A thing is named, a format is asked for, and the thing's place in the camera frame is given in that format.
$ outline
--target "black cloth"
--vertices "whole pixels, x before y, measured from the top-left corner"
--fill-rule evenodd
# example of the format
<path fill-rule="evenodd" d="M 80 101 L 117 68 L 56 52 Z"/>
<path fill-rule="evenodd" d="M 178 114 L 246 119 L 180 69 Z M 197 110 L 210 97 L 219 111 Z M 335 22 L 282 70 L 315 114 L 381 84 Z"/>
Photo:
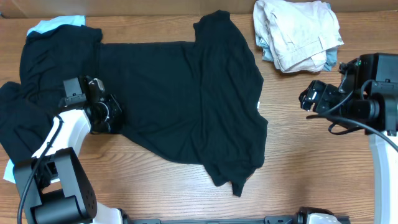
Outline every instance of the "black cloth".
<path fill-rule="evenodd" d="M 215 185 L 231 181 L 240 196 L 246 179 L 264 163 L 267 121 L 256 108 L 263 79 L 228 12 L 204 16 L 193 26 L 195 42 L 152 44 L 102 44 L 101 30 L 84 26 L 33 32 L 22 53 L 20 89 L 29 94 L 59 88 L 68 78 L 98 77 L 122 106 L 121 134 L 164 159 L 203 164 Z M 54 91 L 32 100 L 54 110 L 63 96 Z M 36 117 L 25 125 L 39 129 L 33 132 L 40 142 L 52 122 Z M 8 134 L 18 123 L 10 121 L 8 131 L 0 126 L 0 142 L 10 138 L 3 146 L 13 161 L 21 149 L 12 142 L 25 141 L 24 135 Z"/>

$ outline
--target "crumpled black fabric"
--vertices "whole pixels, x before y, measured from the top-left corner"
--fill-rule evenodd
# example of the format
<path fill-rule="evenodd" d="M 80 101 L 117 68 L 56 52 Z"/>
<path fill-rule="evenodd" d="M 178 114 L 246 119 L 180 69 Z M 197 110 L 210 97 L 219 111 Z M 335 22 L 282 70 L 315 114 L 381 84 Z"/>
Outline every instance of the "crumpled black fabric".
<path fill-rule="evenodd" d="M 55 110 L 65 96 L 56 90 L 62 82 L 89 75 L 121 104 L 121 134 L 164 159 L 203 164 L 215 185 L 230 181 L 241 196 L 246 179 L 264 163 L 267 121 L 256 108 L 263 78 L 228 12 L 204 16 L 193 27 L 195 42 L 151 44 L 102 44 L 101 30 L 85 26 L 31 33 L 21 85 L 0 89 L 0 142 L 10 158 L 30 157 L 52 125 L 48 115 L 26 105 L 26 96 L 53 90 L 32 101 Z M 17 92 L 23 94 L 10 97 Z M 10 104 L 18 111 L 13 117 Z M 24 113 L 31 118 L 19 120 Z"/>

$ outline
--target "black garment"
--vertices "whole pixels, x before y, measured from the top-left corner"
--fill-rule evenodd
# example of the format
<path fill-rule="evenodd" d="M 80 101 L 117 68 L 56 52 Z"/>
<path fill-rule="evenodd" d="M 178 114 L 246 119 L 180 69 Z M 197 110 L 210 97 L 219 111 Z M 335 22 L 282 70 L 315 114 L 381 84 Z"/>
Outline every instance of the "black garment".
<path fill-rule="evenodd" d="M 154 44 L 101 44 L 101 31 L 89 27 L 33 32 L 22 53 L 22 89 L 98 77 L 122 106 L 121 134 L 167 160 L 203 164 L 215 185 L 232 181 L 240 196 L 264 163 L 267 121 L 256 109 L 263 79 L 228 12 L 207 15 L 194 28 L 195 42 Z M 34 100 L 53 110 L 63 94 Z"/>

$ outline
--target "light blue fabric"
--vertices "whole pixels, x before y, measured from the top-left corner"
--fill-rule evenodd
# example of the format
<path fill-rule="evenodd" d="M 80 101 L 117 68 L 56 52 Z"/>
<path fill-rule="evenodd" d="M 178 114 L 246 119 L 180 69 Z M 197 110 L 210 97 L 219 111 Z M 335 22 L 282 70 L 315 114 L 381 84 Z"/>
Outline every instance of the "light blue fabric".
<path fill-rule="evenodd" d="M 38 33 L 45 33 L 50 30 L 56 29 L 60 25 L 74 25 L 74 26 L 84 26 L 86 25 L 85 16 L 58 16 L 49 21 L 40 21 L 35 27 L 30 28 L 26 35 L 31 32 L 36 31 Z"/>
<path fill-rule="evenodd" d="M 271 50 L 269 49 L 268 43 L 261 37 L 259 37 L 256 34 L 256 45 L 259 47 L 262 47 L 262 59 L 268 62 L 273 62 L 274 58 L 271 54 Z M 326 50 L 326 63 L 323 66 L 324 71 L 331 71 L 331 68 L 333 68 L 337 64 L 337 50 L 338 47 L 333 47 L 331 49 Z"/>
<path fill-rule="evenodd" d="M 33 31 L 43 34 L 47 31 L 56 29 L 60 25 L 85 26 L 86 18 L 85 16 L 58 16 L 49 21 L 40 21 L 35 27 L 30 28 L 26 35 L 29 35 Z M 11 160 L 8 160 L 3 179 L 15 184 L 14 173 L 12 171 L 13 168 L 14 164 Z"/>

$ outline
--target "wooden surface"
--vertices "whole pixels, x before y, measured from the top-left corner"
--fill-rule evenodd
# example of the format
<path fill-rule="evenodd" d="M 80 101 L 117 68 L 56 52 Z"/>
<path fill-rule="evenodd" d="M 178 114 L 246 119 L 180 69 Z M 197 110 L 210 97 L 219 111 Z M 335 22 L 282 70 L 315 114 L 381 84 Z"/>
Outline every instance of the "wooden surface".
<path fill-rule="evenodd" d="M 315 0 L 289 0 L 307 2 Z M 397 0 L 323 0 L 335 12 L 398 10 Z M 256 0 L 0 0 L 8 18 L 42 18 L 65 15 L 146 16 L 206 15 L 218 9 L 251 14 Z"/>
<path fill-rule="evenodd" d="M 338 59 L 361 54 L 398 54 L 398 13 L 338 13 L 345 45 Z M 103 42 L 193 41 L 199 16 L 90 17 L 102 28 Z M 260 113 L 269 121 L 266 161 L 248 180 L 241 198 L 230 184 L 215 187 L 202 166 L 168 162 L 123 136 L 88 136 L 80 161 L 97 199 L 120 207 L 132 218 L 263 218 L 295 213 L 300 206 L 349 215 L 353 223 L 372 223 L 374 174 L 368 139 L 359 131 L 328 133 L 329 122 L 306 120 L 299 94 L 314 79 L 338 85 L 336 71 L 284 75 L 261 60 L 252 15 L 232 15 L 264 77 Z M 0 86 L 19 81 L 19 60 L 26 31 L 40 19 L 0 20 Z M 8 160 L 0 149 L 0 173 Z M 19 196 L 14 184 L 0 180 L 0 223 L 15 223 Z"/>

